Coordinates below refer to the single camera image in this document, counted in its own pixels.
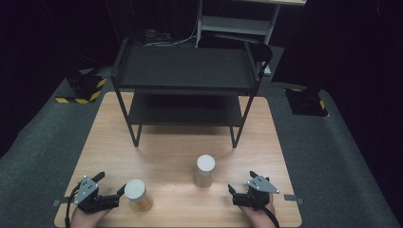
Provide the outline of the grey metal stand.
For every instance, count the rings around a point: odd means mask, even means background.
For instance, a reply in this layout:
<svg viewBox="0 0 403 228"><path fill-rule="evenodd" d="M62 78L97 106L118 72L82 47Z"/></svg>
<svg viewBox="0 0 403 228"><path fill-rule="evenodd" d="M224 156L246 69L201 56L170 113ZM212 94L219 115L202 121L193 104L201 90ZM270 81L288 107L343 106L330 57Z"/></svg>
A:
<svg viewBox="0 0 403 228"><path fill-rule="evenodd" d="M277 22L280 7L283 5L303 7L307 0L240 0L271 4L274 6L269 21L240 19L231 17L206 16L203 14L203 0L198 0L197 34L195 47L199 46L202 33L206 31L230 32L239 34L263 35L263 43L268 45Z"/></svg>

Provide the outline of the black base yellow striped edge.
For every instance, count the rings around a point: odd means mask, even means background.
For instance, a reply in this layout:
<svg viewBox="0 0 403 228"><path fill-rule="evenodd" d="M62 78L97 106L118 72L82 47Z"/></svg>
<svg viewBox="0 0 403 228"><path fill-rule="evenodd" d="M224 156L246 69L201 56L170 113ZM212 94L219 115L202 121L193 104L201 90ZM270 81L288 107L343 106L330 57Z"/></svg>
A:
<svg viewBox="0 0 403 228"><path fill-rule="evenodd" d="M68 74L55 91L55 101L80 105L94 102L106 83L106 78L100 76L99 72L98 67L92 67Z"/></svg>

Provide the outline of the grey tape strip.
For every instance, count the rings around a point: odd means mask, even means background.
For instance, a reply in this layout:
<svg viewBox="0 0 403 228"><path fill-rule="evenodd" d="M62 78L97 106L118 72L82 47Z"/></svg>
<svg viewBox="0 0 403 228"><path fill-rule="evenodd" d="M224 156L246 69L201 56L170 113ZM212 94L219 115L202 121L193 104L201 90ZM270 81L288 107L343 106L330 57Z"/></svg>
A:
<svg viewBox="0 0 403 228"><path fill-rule="evenodd" d="M74 202L74 198L64 197L64 198L61 198L61 199L55 199L52 202L52 206L53 207L59 207L61 204L69 203L69 202Z"/></svg>
<svg viewBox="0 0 403 228"><path fill-rule="evenodd" d="M295 195L284 194L284 200L294 201L298 205L304 204L304 200L302 198L298 198Z"/></svg>

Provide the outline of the black stand base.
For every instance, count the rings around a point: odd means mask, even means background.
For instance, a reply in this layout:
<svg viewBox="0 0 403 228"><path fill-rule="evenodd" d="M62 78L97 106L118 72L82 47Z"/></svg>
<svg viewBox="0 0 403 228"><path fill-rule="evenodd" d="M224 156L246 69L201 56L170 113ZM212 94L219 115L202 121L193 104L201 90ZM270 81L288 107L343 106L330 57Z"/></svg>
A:
<svg viewBox="0 0 403 228"><path fill-rule="evenodd" d="M326 117L329 115L325 103L317 95L306 94L302 89L285 88L287 101L294 115Z"/></svg>

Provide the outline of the beige powder jar white lid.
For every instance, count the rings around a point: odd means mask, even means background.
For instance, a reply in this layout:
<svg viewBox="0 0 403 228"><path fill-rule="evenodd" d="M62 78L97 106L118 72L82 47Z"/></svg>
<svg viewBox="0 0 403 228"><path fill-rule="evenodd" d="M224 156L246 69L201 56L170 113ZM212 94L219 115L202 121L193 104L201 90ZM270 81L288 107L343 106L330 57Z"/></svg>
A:
<svg viewBox="0 0 403 228"><path fill-rule="evenodd" d="M201 155L196 162L194 182L201 188L209 187L213 181L213 173L216 167L215 159L210 155Z"/></svg>

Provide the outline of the person's right hand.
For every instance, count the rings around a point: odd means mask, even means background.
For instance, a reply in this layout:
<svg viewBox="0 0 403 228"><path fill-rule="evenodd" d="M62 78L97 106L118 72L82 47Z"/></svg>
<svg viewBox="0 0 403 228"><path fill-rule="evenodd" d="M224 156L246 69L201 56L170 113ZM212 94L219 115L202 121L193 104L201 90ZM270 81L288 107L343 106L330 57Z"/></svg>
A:
<svg viewBox="0 0 403 228"><path fill-rule="evenodd" d="M275 223L263 210L254 210L250 207L244 206L240 206L240 210L245 216L248 217L254 228L276 228Z"/></svg>

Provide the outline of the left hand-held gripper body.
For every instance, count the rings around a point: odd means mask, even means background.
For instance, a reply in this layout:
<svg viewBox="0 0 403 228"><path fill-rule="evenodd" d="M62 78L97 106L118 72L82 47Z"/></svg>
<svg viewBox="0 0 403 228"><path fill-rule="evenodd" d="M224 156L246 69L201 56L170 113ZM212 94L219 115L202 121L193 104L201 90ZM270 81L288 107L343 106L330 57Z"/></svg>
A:
<svg viewBox="0 0 403 228"><path fill-rule="evenodd" d="M117 194L102 196L99 194L99 184L92 178L84 176L78 184L78 193L75 205L85 213L96 213L119 206L120 198Z"/></svg>

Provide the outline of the orange powder jar white lid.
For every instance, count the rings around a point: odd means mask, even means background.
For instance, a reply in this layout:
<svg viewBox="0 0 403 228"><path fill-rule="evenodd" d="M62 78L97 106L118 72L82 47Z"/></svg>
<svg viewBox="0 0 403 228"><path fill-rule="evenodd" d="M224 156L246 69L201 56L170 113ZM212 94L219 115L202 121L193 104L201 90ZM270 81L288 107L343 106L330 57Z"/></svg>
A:
<svg viewBox="0 0 403 228"><path fill-rule="evenodd" d="M130 180L125 185L125 196L138 212L147 212L153 205L153 199L148 194L146 185L142 180Z"/></svg>

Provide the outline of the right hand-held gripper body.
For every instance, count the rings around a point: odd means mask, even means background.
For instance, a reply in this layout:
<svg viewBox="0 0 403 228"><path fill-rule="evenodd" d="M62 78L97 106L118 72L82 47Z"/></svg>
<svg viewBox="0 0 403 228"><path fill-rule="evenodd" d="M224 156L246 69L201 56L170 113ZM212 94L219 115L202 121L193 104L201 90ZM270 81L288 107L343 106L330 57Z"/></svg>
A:
<svg viewBox="0 0 403 228"><path fill-rule="evenodd" d="M278 194L279 190L267 178L258 175L247 182L248 189L245 193L237 193L232 196L232 202L237 206L260 208L267 205L271 194Z"/></svg>

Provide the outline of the person's left hand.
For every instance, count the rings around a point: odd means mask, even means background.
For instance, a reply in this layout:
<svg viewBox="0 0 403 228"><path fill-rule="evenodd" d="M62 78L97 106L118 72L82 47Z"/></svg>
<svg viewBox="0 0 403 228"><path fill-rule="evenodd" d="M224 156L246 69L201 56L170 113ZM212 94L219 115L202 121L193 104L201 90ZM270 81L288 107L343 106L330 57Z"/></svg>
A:
<svg viewBox="0 0 403 228"><path fill-rule="evenodd" d="M70 228L96 228L98 223L110 212L110 209L87 214L76 208L72 214Z"/></svg>

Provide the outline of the black metal two-tier shelf rack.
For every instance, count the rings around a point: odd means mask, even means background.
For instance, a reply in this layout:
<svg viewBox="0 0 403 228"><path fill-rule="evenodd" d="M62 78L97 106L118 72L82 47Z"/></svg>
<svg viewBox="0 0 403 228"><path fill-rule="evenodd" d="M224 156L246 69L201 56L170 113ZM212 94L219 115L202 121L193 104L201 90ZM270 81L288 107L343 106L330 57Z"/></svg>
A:
<svg viewBox="0 0 403 228"><path fill-rule="evenodd" d="M124 39L110 79L135 146L145 125L229 128L237 147L272 50L239 41L237 48L135 47Z"/></svg>

